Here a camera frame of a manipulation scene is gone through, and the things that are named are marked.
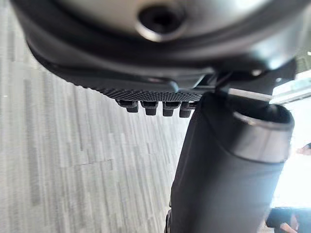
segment person's hand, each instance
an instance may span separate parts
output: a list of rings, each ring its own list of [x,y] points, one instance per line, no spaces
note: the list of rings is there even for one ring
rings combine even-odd
[[[282,223],[280,228],[288,233],[297,233],[293,228],[291,228],[287,223]]]

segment person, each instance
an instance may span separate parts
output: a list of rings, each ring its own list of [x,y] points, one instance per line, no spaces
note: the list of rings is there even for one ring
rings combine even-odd
[[[311,143],[296,151],[299,154],[311,155]],[[310,208],[274,208],[267,220],[267,227],[274,228],[275,233],[311,232]]]
[[[303,148],[298,149],[297,153],[304,155],[311,155],[311,143],[305,145]]]

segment striped carpet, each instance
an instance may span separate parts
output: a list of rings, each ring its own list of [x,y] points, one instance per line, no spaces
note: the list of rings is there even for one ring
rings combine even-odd
[[[47,72],[0,0],[0,232],[160,233],[188,119]]]

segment dark clothing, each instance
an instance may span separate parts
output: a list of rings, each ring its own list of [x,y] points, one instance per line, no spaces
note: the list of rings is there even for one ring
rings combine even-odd
[[[282,223],[291,224],[291,217],[295,216],[299,228],[298,233],[310,233],[311,232],[311,209],[297,209],[297,208],[274,208],[271,210],[266,224],[267,227],[274,228],[275,232],[284,233],[283,230],[280,229],[280,225]]]

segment gray carpet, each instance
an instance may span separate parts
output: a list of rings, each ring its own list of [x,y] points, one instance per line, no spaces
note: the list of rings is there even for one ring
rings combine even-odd
[[[189,120],[129,114],[50,74],[7,0],[0,59],[0,232],[163,232]]]

